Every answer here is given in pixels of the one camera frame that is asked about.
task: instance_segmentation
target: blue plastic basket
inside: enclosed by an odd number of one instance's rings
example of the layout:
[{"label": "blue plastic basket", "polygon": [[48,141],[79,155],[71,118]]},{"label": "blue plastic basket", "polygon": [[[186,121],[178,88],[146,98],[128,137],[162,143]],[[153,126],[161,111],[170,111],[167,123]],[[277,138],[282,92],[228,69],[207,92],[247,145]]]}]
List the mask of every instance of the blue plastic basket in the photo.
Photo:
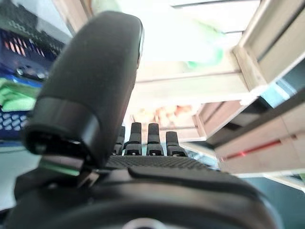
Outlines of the blue plastic basket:
[{"label": "blue plastic basket", "polygon": [[26,123],[28,111],[0,111],[0,139],[19,140],[20,130]]}]

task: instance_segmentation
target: wooden frame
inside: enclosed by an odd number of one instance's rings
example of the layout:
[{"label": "wooden frame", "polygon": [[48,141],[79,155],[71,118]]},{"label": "wooden frame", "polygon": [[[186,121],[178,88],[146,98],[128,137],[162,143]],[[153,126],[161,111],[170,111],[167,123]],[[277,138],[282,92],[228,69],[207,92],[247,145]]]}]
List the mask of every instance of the wooden frame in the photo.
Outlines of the wooden frame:
[{"label": "wooden frame", "polygon": [[[88,20],[90,1],[53,1],[75,31]],[[183,134],[190,135],[184,140],[210,137],[305,57],[304,6],[305,0],[263,0],[239,44],[217,66],[192,71],[183,62],[143,60],[126,115],[148,105],[239,101],[215,113],[210,124],[198,117],[204,128]]]}]

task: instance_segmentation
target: orange light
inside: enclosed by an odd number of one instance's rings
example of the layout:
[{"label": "orange light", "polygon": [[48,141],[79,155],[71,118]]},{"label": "orange light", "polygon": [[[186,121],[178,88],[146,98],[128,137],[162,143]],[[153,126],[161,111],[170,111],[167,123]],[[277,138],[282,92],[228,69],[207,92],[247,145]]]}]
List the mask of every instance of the orange light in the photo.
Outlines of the orange light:
[{"label": "orange light", "polygon": [[4,42],[4,45],[7,49],[10,49],[9,44],[7,42]]},{"label": "orange light", "polygon": [[22,55],[26,56],[25,52],[24,52],[24,49],[22,47],[20,47],[20,49],[21,49]]},{"label": "orange light", "polygon": [[17,50],[18,54],[21,55],[18,45],[16,45],[16,50]]},{"label": "orange light", "polygon": [[12,42],[10,42],[10,49],[15,52],[15,47],[14,47],[14,44]]}]

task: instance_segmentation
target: green object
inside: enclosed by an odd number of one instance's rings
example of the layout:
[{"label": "green object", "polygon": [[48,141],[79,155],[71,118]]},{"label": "green object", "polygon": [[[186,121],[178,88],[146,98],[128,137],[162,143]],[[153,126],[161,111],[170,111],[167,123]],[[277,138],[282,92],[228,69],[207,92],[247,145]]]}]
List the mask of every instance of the green object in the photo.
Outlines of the green object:
[{"label": "green object", "polygon": [[28,111],[33,109],[39,88],[0,78],[0,105],[2,111]]}]

